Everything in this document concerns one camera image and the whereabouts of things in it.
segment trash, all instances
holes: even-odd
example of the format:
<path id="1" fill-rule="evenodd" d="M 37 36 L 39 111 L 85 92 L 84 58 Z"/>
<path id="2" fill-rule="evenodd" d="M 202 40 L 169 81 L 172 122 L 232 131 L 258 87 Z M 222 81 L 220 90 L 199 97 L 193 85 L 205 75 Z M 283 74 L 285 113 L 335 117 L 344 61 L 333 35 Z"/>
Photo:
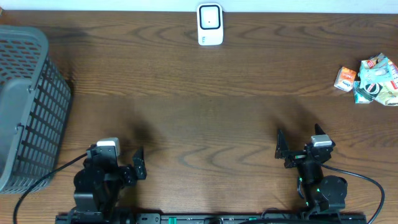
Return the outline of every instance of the trash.
<path id="1" fill-rule="evenodd" d="M 337 74 L 335 87 L 349 92 L 353 89 L 356 72 L 342 67 Z"/>
<path id="2" fill-rule="evenodd" d="M 355 88 L 355 103 L 376 100 L 385 106 L 398 106 L 398 68 L 384 54 L 361 61 L 358 76 L 359 88 Z"/>
<path id="3" fill-rule="evenodd" d="M 368 99 L 366 97 L 364 97 L 362 94 L 360 94 L 360 92 L 357 91 L 357 89 L 359 88 L 359 83 L 360 81 L 354 81 L 354 100 L 355 103 L 370 103 L 373 101 L 372 98 Z"/>

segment wood grain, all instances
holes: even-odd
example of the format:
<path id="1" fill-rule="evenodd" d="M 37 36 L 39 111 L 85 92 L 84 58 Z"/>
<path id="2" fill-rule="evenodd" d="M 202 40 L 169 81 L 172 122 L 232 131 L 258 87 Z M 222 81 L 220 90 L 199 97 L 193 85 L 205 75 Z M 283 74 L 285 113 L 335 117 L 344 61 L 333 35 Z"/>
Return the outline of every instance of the wood grain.
<path id="1" fill-rule="evenodd" d="M 74 83 L 60 165 L 110 136 L 121 140 L 120 163 L 145 147 L 148 178 L 126 189 L 121 205 L 165 213 L 302 207 L 296 170 L 274 159 L 276 130 L 301 149 L 320 123 L 337 143 L 328 164 L 379 181 L 387 198 L 375 223 L 395 223 L 396 108 L 355 105 L 333 82 L 342 65 L 357 70 L 378 52 L 398 62 L 397 19 L 226 13 L 216 47 L 197 44 L 194 13 L 6 11 L 0 21 L 44 31 L 50 56 Z M 28 196 L 19 221 L 53 223 L 69 211 L 81 163 Z M 341 176 L 346 211 L 370 218 L 378 189 Z M 10 223 L 19 196 L 0 198 L 0 222 Z"/>

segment white device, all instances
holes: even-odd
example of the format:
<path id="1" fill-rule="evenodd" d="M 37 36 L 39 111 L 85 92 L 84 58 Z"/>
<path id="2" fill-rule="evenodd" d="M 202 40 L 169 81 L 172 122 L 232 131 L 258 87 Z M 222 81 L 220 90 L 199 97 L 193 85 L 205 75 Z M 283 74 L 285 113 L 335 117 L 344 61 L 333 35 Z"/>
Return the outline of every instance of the white device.
<path id="1" fill-rule="evenodd" d="M 224 38 L 223 9 L 217 3 L 200 4 L 197 9 L 198 42 L 219 45 Z"/>
<path id="2" fill-rule="evenodd" d="M 113 146 L 115 147 L 116 157 L 120 155 L 120 145 L 118 138 L 105 138 L 97 142 L 97 146 Z"/>

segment black cable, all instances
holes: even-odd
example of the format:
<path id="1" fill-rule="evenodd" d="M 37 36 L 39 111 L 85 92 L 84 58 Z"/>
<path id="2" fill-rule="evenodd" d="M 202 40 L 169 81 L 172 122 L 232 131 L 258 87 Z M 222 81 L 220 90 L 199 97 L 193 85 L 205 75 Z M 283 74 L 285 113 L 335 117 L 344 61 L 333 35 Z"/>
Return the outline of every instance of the black cable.
<path id="1" fill-rule="evenodd" d="M 311 210 L 309 212 L 307 212 L 307 214 L 305 215 L 304 219 L 305 220 L 309 220 L 310 216 L 312 215 L 312 213 L 314 213 L 317 210 L 317 207 L 314 206 L 313 208 L 311 208 Z"/>
<path id="2" fill-rule="evenodd" d="M 277 210 L 279 214 L 281 214 L 284 218 L 286 218 L 285 214 L 281 213 L 279 208 L 267 208 L 262 214 L 261 214 L 261 219 L 264 219 L 265 215 L 270 211 L 270 210 Z"/>
<path id="3" fill-rule="evenodd" d="M 297 192 L 298 196 L 300 196 L 301 199 L 304 199 L 303 193 L 301 193 L 301 179 L 300 176 L 297 177 Z"/>
<path id="4" fill-rule="evenodd" d="M 240 224 L 267 224 L 267 223 L 286 223 L 286 224 L 336 224 L 336 222 L 317 221 L 317 220 L 292 220 L 284 218 L 267 218 L 262 220 L 250 220 Z"/>
<path id="5" fill-rule="evenodd" d="M 95 144 L 91 145 L 87 150 L 92 149 L 92 148 L 94 148 L 94 147 L 96 147 Z M 55 170 L 49 172 L 48 174 L 44 175 L 42 178 L 40 178 L 39 180 L 37 180 L 34 184 L 32 184 L 32 185 L 24 192 L 24 194 L 22 194 L 22 196 L 19 198 L 19 200 L 18 200 L 18 202 L 17 202 L 17 204 L 16 204 L 16 206 L 15 206 L 15 208 L 14 208 L 14 214 L 12 215 L 12 221 L 13 221 L 13 223 L 14 223 L 14 224 L 17 224 L 18 209 L 19 209 L 19 207 L 20 207 L 22 201 L 26 198 L 27 194 L 29 194 L 36 186 L 38 186 L 38 185 L 41 183 L 41 181 L 43 181 L 43 180 L 49 178 L 51 175 L 57 173 L 58 171 L 61 171 L 61 170 L 63 170 L 64 168 L 66 168 L 66 167 L 68 167 L 68 166 L 74 164 L 76 161 L 80 160 L 81 158 L 83 158 L 83 157 L 85 157 L 85 156 L 87 156 L 87 153 L 84 153 L 83 155 L 78 156 L 76 159 L 74 159 L 74 160 L 72 160 L 72 161 L 66 163 L 65 165 L 59 167 L 58 169 L 55 169 Z"/>
<path id="6" fill-rule="evenodd" d="M 383 189 L 383 187 L 381 186 L 381 184 L 379 184 L 379 183 L 376 182 L 375 180 L 373 180 L 373 179 L 371 179 L 371 178 L 369 178 L 369 177 L 366 177 L 366 176 L 364 176 L 364 175 L 356 174 L 356 173 L 354 173 L 354 172 L 349 172 L 349 171 L 345 171 L 345 170 L 342 170 L 342 169 L 337 169 L 337 168 L 334 168 L 334 167 L 330 167 L 330 166 L 324 165 L 324 164 L 322 164 L 321 162 L 317 161 L 315 158 L 314 158 L 314 161 L 315 161 L 316 164 L 318 164 L 318 165 L 320 165 L 320 166 L 322 166 L 322 167 L 324 167 L 324 168 L 326 168 L 326 169 L 330 169 L 330 170 L 333 170 L 333 171 L 336 171 L 336 172 L 341 172 L 341 173 L 343 173 L 343 174 L 353 175 L 353 176 L 355 176 L 355 177 L 362 178 L 362 179 L 367 180 L 367 181 L 369 181 L 369 182 L 371 182 L 371 183 L 373 183 L 374 185 L 376 185 L 376 186 L 379 187 L 380 192 L 381 192 L 381 200 L 380 200 L 380 204 L 379 204 L 379 207 L 377 208 L 376 212 L 374 213 L 374 215 L 372 216 L 372 218 L 368 221 L 368 224 L 371 224 L 371 223 L 376 219 L 376 217 L 379 215 L 381 209 L 383 208 L 384 199 L 385 199 L 385 197 L 386 197 L 386 195 L 385 195 L 385 193 L 384 193 L 384 189 Z"/>

